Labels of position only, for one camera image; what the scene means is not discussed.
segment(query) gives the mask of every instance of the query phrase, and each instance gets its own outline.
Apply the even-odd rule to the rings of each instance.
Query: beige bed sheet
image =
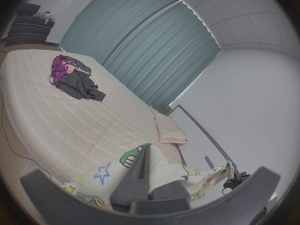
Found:
[[[103,102],[70,97],[51,85],[51,61],[72,56],[92,69]],[[46,169],[69,178],[144,143],[181,163],[174,144],[159,142],[151,109],[93,58],[49,50],[17,50],[1,69],[6,111],[21,143]]]

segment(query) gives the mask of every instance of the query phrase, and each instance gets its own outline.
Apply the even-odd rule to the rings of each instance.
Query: blue star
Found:
[[[104,178],[110,177],[110,174],[107,171],[109,165],[110,165],[110,163],[107,164],[105,167],[99,167],[99,172],[97,172],[97,174],[94,176],[94,178],[100,178],[102,185],[104,185]]]

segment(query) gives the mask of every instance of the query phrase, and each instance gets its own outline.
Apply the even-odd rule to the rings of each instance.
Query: white blanket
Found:
[[[104,163],[85,174],[73,177],[72,182],[65,183],[62,187],[91,204],[109,204],[110,195],[116,189],[144,145],[130,150],[123,156],[109,163]],[[229,161],[209,172],[170,163],[157,146],[150,145],[149,194],[155,188],[180,180],[189,192],[191,200],[195,201],[202,198],[206,191],[223,176],[230,179],[233,178],[233,173],[234,168]]]
[[[68,55],[92,69],[103,102],[77,100],[49,82],[51,61]],[[174,144],[159,142],[151,109],[93,58],[59,51],[9,52],[1,69],[9,120],[32,158],[70,178],[99,167],[140,144],[156,144],[180,164]]]

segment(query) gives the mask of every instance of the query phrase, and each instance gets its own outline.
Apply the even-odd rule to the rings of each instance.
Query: curtain fold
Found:
[[[61,46],[92,56],[146,104],[160,107],[170,104],[220,52],[181,0],[93,0]]]

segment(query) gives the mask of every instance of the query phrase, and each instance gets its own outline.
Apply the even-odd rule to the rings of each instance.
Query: black cable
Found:
[[[9,142],[8,142],[8,139],[7,139],[7,136],[6,136],[6,132],[5,132],[5,129],[4,129],[4,126],[3,126],[3,120],[2,120],[2,116],[3,116],[3,105],[4,105],[4,101],[3,101],[3,103],[2,103],[1,123],[2,123],[2,128],[3,128],[4,134],[5,134],[7,143],[8,143],[8,145],[9,145]],[[11,148],[10,145],[9,145],[9,147],[10,147],[10,149],[13,151],[13,153],[14,153],[15,155],[17,155],[17,156],[19,156],[19,157],[21,157],[21,158],[25,158],[25,159],[31,160],[31,161],[33,161],[33,162],[36,163],[36,161],[34,161],[34,160],[31,159],[31,158],[27,158],[27,157],[24,157],[24,156],[22,156],[22,155],[17,154],[17,153]],[[47,172],[45,169],[43,169],[43,170],[44,170],[47,174],[49,174],[50,178],[52,179],[50,173]]]

